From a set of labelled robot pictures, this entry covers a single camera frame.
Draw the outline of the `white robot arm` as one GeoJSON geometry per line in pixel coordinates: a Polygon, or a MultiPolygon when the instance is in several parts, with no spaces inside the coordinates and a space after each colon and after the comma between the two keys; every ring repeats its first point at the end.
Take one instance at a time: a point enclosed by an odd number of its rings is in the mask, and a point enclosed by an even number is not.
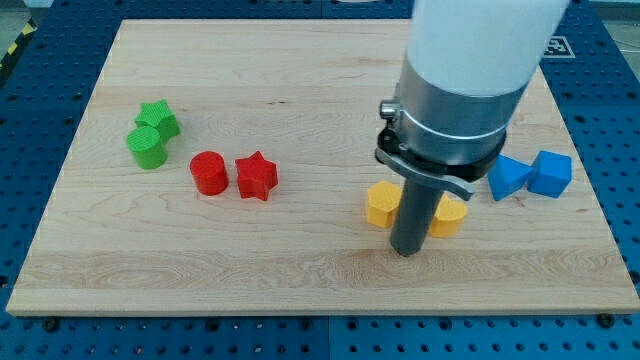
{"type": "Polygon", "coordinates": [[[444,193],[468,200],[500,155],[512,115],[568,0],[415,2],[375,157],[405,179],[390,243],[419,252],[444,193]]]}

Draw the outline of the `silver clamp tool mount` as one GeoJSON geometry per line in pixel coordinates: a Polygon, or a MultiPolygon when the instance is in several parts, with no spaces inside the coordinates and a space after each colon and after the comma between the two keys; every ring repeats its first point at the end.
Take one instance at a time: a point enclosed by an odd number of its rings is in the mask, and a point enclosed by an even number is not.
{"type": "Polygon", "coordinates": [[[470,199],[473,182],[495,163],[524,85],[500,95],[464,95],[425,80],[403,60],[392,98],[379,105],[386,121],[376,159],[405,178],[405,191],[470,199]]]}

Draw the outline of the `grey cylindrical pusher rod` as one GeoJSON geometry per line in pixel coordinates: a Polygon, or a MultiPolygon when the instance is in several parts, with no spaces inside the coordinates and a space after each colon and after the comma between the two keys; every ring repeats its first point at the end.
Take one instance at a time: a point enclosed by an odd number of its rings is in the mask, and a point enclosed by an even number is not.
{"type": "Polygon", "coordinates": [[[441,190],[405,181],[390,235],[398,254],[408,257],[421,250],[442,195],[441,190]]]}

